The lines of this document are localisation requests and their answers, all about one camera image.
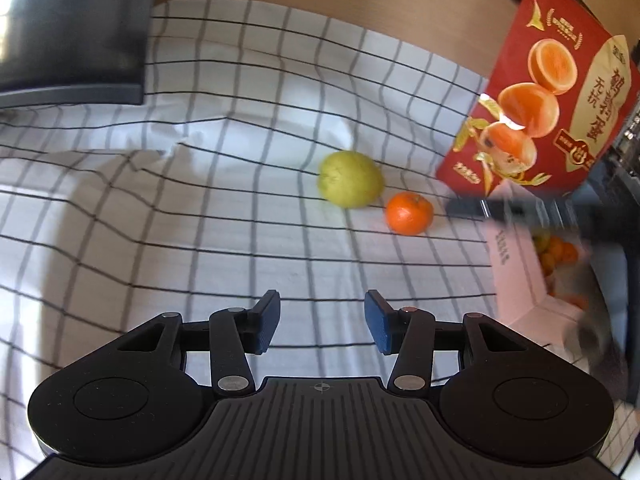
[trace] pink box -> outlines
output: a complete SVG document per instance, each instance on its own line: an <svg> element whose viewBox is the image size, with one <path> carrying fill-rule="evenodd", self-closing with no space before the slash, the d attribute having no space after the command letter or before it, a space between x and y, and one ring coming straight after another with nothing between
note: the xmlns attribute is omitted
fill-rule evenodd
<svg viewBox="0 0 640 480"><path fill-rule="evenodd" d="M504 180L492 198L533 195L523 187ZM545 277L538 261L531 233L526 226L505 226L485 222L489 246L498 321L538 344L565 346L577 331L584 312L546 293ZM584 250L578 246L584 257Z"/></svg>

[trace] checkered tablecloth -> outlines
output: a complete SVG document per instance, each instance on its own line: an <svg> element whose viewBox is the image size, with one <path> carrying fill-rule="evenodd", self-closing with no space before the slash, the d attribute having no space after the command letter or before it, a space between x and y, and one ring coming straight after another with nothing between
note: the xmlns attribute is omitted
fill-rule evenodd
<svg viewBox="0 0 640 480"><path fill-rule="evenodd" d="M434 170L485 81L420 48L324 16L245 0L154 11L141 107L0 115L0 478L41 459L26 405L55 370L150 317L204 320L282 296L267 375L388 377L364 292L437 319L495 313L482 229L444 215ZM354 149L379 202L342 210L319 162ZM389 232L383 203L433 203L427 235ZM188 372L210 382L205 354ZM434 380L457 371L440 352Z"/></svg>

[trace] orange fruit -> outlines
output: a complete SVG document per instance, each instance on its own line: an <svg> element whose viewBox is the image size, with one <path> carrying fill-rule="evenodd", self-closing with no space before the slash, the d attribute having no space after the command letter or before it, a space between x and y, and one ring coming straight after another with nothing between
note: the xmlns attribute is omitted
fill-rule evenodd
<svg viewBox="0 0 640 480"><path fill-rule="evenodd" d="M479 143L505 174L527 171L538 158L533 140L523 131L512 130L504 123L489 124L480 134Z"/></svg>
<svg viewBox="0 0 640 480"><path fill-rule="evenodd" d="M556 265L562 262L562 256L564 255L564 240L558 236L552 236L549 238L549 245L546 248L546 252L553 256L556 261Z"/></svg>
<svg viewBox="0 0 640 480"><path fill-rule="evenodd" d="M587 310L589 308L589 300L580 294L569 294L560 299L578 307L581 310Z"/></svg>
<svg viewBox="0 0 640 480"><path fill-rule="evenodd" d="M556 270L556 260L549 253L540 254L540 267L542 267L542 273L545 276L550 276Z"/></svg>
<svg viewBox="0 0 640 480"><path fill-rule="evenodd" d="M540 40L529 51L529 75L554 95L562 95L578 80L578 67L567 47L556 40Z"/></svg>
<svg viewBox="0 0 640 480"><path fill-rule="evenodd" d="M536 83L507 86L498 95L498 104L511 121L524 126L533 139L544 137L558 124L560 106L549 90Z"/></svg>
<svg viewBox="0 0 640 480"><path fill-rule="evenodd" d="M562 263L574 264L578 261L578 249L572 243L565 242L562 245Z"/></svg>
<svg viewBox="0 0 640 480"><path fill-rule="evenodd" d="M401 235L417 235L433 222L433 205L411 191L394 195L386 204L386 223Z"/></svg>

